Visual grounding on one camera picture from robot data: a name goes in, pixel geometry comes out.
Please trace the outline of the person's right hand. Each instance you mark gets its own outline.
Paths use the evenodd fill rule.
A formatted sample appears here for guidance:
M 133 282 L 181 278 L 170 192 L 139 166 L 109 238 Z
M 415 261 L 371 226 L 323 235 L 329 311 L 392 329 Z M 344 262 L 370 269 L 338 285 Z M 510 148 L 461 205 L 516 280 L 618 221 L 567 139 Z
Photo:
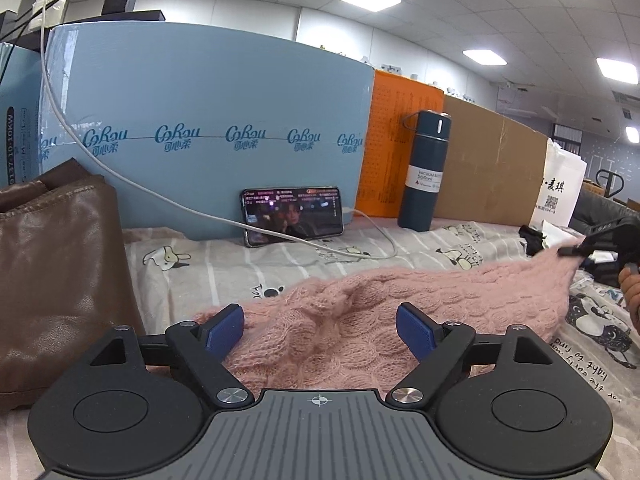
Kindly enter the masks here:
M 631 266 L 625 266 L 618 274 L 618 282 L 624 295 L 631 323 L 637 333 L 640 333 L 640 274 L 638 271 L 632 270 Z

